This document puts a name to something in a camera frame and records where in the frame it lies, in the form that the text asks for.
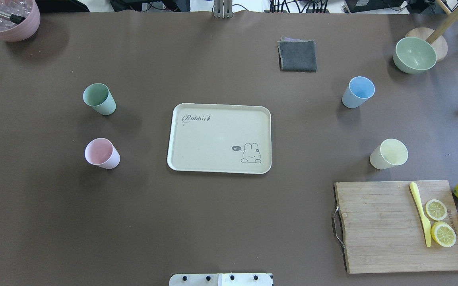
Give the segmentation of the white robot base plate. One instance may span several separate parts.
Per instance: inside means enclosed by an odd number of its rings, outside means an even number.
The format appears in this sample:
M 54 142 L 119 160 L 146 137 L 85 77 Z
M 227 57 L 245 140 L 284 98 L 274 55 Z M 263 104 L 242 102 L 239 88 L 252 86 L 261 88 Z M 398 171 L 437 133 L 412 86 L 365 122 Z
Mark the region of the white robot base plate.
M 199 273 L 175 274 L 169 286 L 273 286 L 268 273 Z

